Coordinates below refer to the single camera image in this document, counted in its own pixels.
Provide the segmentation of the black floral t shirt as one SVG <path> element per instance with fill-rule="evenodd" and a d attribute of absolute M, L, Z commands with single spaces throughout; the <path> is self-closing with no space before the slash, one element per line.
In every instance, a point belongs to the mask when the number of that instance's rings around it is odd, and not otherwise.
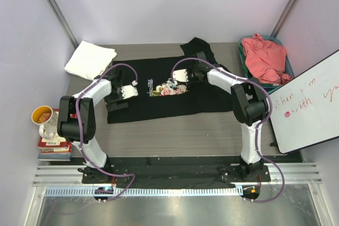
<path fill-rule="evenodd" d="M 183 56 L 119 62 L 116 70 L 125 85 L 138 80 L 138 96 L 128 99 L 125 109 L 108 112 L 109 124 L 233 110 L 231 95 L 217 86 L 202 82 L 172 87 L 171 70 L 178 61 L 203 52 L 207 61 L 217 64 L 210 44 L 202 39 L 193 38 L 180 47 Z"/>

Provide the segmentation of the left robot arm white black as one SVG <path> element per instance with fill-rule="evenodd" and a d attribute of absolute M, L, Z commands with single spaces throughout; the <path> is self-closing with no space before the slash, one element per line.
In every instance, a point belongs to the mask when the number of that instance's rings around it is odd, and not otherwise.
<path fill-rule="evenodd" d="M 120 66 L 133 71 L 135 78 L 130 85 L 121 85 Z M 90 85 L 77 94 L 60 99 L 57 133 L 72 143 L 85 159 L 85 168 L 78 169 L 83 174 L 83 183 L 107 183 L 117 178 L 130 178 L 131 183 L 135 180 L 135 174 L 118 175 L 113 172 L 109 156 L 102 151 L 95 137 L 95 106 L 106 97 L 116 103 L 137 96 L 137 84 L 136 70 L 120 63 L 96 76 Z"/>

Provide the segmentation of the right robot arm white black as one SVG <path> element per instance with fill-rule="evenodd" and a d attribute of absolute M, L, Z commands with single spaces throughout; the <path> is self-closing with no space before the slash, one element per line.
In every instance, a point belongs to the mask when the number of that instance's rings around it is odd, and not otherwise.
<path fill-rule="evenodd" d="M 267 94 L 255 81 L 231 74 L 225 68 L 207 62 L 203 52 L 195 55 L 197 63 L 189 71 L 189 81 L 207 81 L 231 95 L 233 114 L 241 125 L 242 151 L 239 158 L 239 174 L 243 180 L 258 178 L 263 170 L 261 153 L 262 121 L 269 113 Z"/>

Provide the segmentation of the bottom book in stack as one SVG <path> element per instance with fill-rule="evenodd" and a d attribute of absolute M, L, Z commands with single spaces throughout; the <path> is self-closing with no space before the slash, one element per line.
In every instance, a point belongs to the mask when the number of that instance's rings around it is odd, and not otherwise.
<path fill-rule="evenodd" d="M 70 161 L 72 158 L 72 144 L 61 148 L 41 149 L 38 160 L 40 161 Z"/>

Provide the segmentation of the folded white t shirt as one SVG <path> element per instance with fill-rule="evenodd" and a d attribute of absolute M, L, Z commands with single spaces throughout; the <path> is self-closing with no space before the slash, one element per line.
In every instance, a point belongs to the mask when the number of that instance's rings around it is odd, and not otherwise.
<path fill-rule="evenodd" d="M 100 76 L 117 56 L 114 49 L 81 41 L 64 70 L 72 75 L 93 81 Z"/>

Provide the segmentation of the red top book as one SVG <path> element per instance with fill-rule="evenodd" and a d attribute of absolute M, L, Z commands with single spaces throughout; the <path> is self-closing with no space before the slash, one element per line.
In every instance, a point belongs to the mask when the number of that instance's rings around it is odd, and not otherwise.
<path fill-rule="evenodd" d="M 68 145 L 69 143 L 66 141 L 66 139 L 60 136 L 54 139 L 44 139 L 40 137 L 40 140 L 38 142 L 39 149 L 61 148 L 61 147 L 67 147 Z"/>

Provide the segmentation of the pink crumpled t shirt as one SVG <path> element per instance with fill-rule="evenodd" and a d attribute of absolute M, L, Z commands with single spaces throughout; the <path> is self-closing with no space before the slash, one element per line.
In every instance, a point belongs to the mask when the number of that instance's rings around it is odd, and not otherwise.
<path fill-rule="evenodd" d="M 243 38 L 241 44 L 245 65 L 260 83 L 283 85 L 292 80 L 285 69 L 287 50 L 284 46 L 265 40 L 260 34 Z"/>

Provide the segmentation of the floral mug yellow inside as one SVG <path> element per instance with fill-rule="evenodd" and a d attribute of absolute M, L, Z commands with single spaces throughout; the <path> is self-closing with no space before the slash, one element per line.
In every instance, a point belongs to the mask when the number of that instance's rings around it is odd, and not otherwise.
<path fill-rule="evenodd" d="M 50 106 L 37 107 L 32 115 L 31 120 L 34 124 L 39 126 L 39 135 L 44 139 L 58 138 L 58 110 L 52 109 Z"/>

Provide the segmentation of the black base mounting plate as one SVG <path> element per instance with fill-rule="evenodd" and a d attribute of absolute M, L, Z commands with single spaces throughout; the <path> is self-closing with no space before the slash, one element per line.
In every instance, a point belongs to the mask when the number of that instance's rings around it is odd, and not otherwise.
<path fill-rule="evenodd" d="M 171 180 L 189 188 L 197 180 L 213 183 L 270 182 L 268 166 L 258 178 L 245 180 L 239 174 L 239 157 L 110 157 L 104 170 L 115 175 L 122 175 L 117 184 L 126 184 L 129 174 L 135 174 L 135 182 L 153 184 L 156 181 L 168 184 Z"/>

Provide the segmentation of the whiteboard with red writing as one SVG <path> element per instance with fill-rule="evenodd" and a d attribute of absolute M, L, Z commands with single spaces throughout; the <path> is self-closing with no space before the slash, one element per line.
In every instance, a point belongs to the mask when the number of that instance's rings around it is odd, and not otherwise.
<path fill-rule="evenodd" d="M 278 150 L 290 153 L 338 138 L 338 52 L 271 93 Z"/>

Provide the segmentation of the aluminium rail frame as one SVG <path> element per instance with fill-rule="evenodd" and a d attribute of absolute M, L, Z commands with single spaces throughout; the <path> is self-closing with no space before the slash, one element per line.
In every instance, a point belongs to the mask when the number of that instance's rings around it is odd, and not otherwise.
<path fill-rule="evenodd" d="M 314 163 L 281 163 L 264 165 L 254 176 L 243 177 L 237 165 L 130 165 L 114 166 L 114 174 L 122 177 L 93 173 L 81 165 L 39 166 L 33 179 L 34 186 L 99 185 L 116 183 L 126 186 L 130 173 L 136 176 L 135 188 L 197 188 L 206 184 L 318 184 L 321 176 Z"/>

